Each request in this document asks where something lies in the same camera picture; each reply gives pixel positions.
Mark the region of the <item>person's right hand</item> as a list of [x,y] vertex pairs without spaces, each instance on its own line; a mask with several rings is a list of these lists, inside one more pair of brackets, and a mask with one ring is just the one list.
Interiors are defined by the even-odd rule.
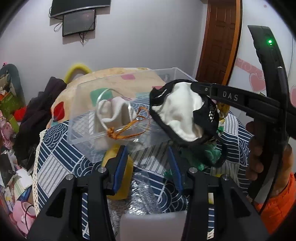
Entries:
[[[251,181],[255,181],[259,174],[264,171],[267,164],[273,160],[272,157],[265,155],[267,152],[265,150],[267,144],[264,143],[264,138],[269,134],[269,130],[267,125],[258,120],[249,122],[246,125],[246,129],[253,134],[253,137],[249,142],[250,153],[248,157],[249,164],[246,177]],[[290,174],[292,173],[293,162],[294,157],[292,147],[290,144],[287,144],[282,154],[280,170],[273,186],[271,197],[278,196],[287,187],[290,180]]]

